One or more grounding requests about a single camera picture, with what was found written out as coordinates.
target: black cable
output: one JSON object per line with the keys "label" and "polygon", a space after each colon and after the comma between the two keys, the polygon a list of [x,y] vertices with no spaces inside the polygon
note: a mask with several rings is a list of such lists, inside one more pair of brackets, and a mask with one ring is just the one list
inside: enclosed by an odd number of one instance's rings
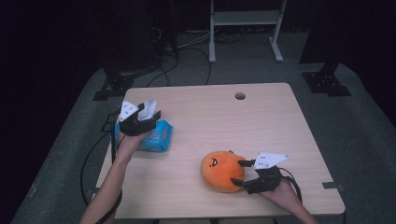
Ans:
{"label": "black cable", "polygon": [[[177,59],[176,56],[173,56],[173,55],[167,55],[167,56],[174,57],[174,58],[177,60],[177,62],[178,62],[178,59]],[[163,71],[163,73],[165,74],[166,86],[167,86],[167,87],[170,87],[170,86],[171,86],[171,82],[170,82],[170,79],[169,79],[169,76],[168,76],[167,72],[163,69],[163,64],[162,64],[162,63],[161,63],[161,65],[160,65],[160,69],[161,69],[161,70]]]}
{"label": "black cable", "polygon": [[112,114],[110,122],[110,132],[111,132],[111,163],[116,159],[116,115]]}
{"label": "black cable", "polygon": [[343,213],[343,224],[347,224],[347,210]]}
{"label": "black cable", "polygon": [[211,73],[212,73],[212,64],[211,64],[210,61],[209,61],[209,57],[208,57],[208,56],[206,55],[206,53],[205,53],[203,50],[201,50],[201,49],[196,49],[196,48],[181,48],[180,50],[186,50],[186,49],[198,50],[198,51],[200,51],[201,53],[203,53],[204,56],[206,57],[206,59],[207,59],[207,64],[209,65],[209,73],[208,73],[208,75],[207,75],[207,79],[206,79],[206,82],[205,82],[205,85],[207,85],[207,83],[209,82]]}
{"label": "black cable", "polygon": [[288,180],[294,186],[294,189],[296,190],[297,197],[300,200],[300,202],[302,203],[303,202],[303,196],[301,194],[300,187],[298,186],[294,176],[291,174],[291,172],[289,172],[288,170],[286,170],[284,168],[278,167],[278,169],[279,170],[283,170],[283,171],[287,172],[290,175],[290,176],[283,176],[282,175],[281,178]]}
{"label": "black cable", "polygon": [[176,56],[173,56],[173,55],[168,55],[168,56],[175,57],[176,63],[175,63],[169,70],[163,71],[161,74],[159,74],[158,76],[154,77],[154,78],[146,85],[146,88],[149,87],[149,85],[151,85],[151,83],[152,83],[153,81],[155,81],[155,79],[157,79],[158,77],[164,76],[164,75],[167,76],[167,73],[168,73],[168,72],[172,71],[174,68],[177,67],[177,65],[178,65],[178,58],[177,58]]}
{"label": "black cable", "polygon": [[123,141],[123,139],[125,138],[125,136],[126,136],[126,134],[124,134],[124,136],[121,138],[121,140],[119,141],[119,144],[117,145],[116,148],[119,148],[119,146],[120,146],[121,142]]}
{"label": "black cable", "polygon": [[105,223],[106,220],[108,218],[111,217],[111,215],[113,215],[114,212],[116,212],[117,208],[120,206],[122,201],[122,191],[120,192],[119,197],[116,200],[116,203],[114,204],[114,206],[110,209],[110,211],[108,211],[101,219],[99,219],[99,221],[96,222],[96,224],[102,224]]}
{"label": "black cable", "polygon": [[82,198],[84,199],[84,203],[85,203],[85,205],[87,205],[87,206],[88,206],[88,201],[87,201],[87,198],[85,197],[84,186],[83,186],[83,183],[82,183],[82,179],[83,179],[83,175],[84,175],[84,168],[85,168],[85,165],[87,164],[87,160],[88,160],[88,158],[91,156],[93,150],[96,148],[96,146],[97,146],[107,135],[108,135],[108,133],[105,133],[105,134],[93,145],[93,147],[91,148],[91,150],[89,151],[89,153],[88,153],[87,156],[85,157],[84,163],[82,164],[81,171],[80,171],[80,173],[79,173],[79,187],[80,187],[80,190],[81,190]]}

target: table top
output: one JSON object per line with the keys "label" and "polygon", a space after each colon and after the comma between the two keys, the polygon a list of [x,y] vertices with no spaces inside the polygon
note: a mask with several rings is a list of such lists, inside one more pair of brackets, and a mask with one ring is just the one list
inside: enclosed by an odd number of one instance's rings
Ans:
{"label": "table top", "polygon": [[[238,100],[237,93],[246,98]],[[136,151],[128,165],[117,218],[276,217],[287,213],[244,189],[220,193],[201,178],[204,156],[232,150],[247,160],[259,151],[288,154],[278,166],[299,184],[304,206],[313,215],[345,211],[329,170],[290,86],[286,83],[237,84],[130,89],[125,99],[140,104],[158,101],[173,127],[168,151]],[[111,165],[106,154],[97,187]],[[245,180],[258,175],[246,168]]]}

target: human hand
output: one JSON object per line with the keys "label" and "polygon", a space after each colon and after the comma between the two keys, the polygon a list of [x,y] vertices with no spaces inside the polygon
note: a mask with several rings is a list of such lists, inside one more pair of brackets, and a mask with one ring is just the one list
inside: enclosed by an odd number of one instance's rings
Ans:
{"label": "human hand", "polygon": [[286,179],[281,179],[279,186],[274,191],[265,191],[260,192],[259,194],[276,204],[278,207],[297,217],[301,223],[318,223],[300,202],[293,186]]}
{"label": "human hand", "polygon": [[259,194],[289,213],[294,207],[301,204],[294,188],[286,179],[281,179],[279,186],[274,191],[264,191]]}
{"label": "human hand", "polygon": [[129,162],[134,152],[139,148],[140,142],[147,136],[151,131],[141,133],[137,136],[129,136],[119,131],[118,133],[118,149],[116,159]]}

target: black clamp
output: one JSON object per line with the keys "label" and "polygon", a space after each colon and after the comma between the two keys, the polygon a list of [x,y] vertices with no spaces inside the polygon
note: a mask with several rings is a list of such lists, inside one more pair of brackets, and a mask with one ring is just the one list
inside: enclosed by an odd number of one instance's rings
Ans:
{"label": "black clamp", "polygon": [[[239,165],[244,167],[251,167],[254,165],[256,160],[251,161],[238,161]],[[244,181],[241,179],[231,178],[231,181],[238,187],[243,187],[248,194],[260,193],[265,191],[274,191],[280,184],[281,179],[289,180],[289,182],[294,186],[296,190],[297,197],[300,201],[303,201],[301,191],[297,182],[293,177],[283,176],[280,173],[280,169],[277,166],[273,166],[268,169],[255,169],[259,177],[257,179],[252,179],[249,181]]]}
{"label": "black clamp", "polygon": [[137,106],[138,109],[128,119],[120,121],[120,131],[129,136],[137,136],[156,128],[157,120],[161,118],[161,110],[155,113],[151,119],[138,120],[140,111],[145,109],[144,104]]}

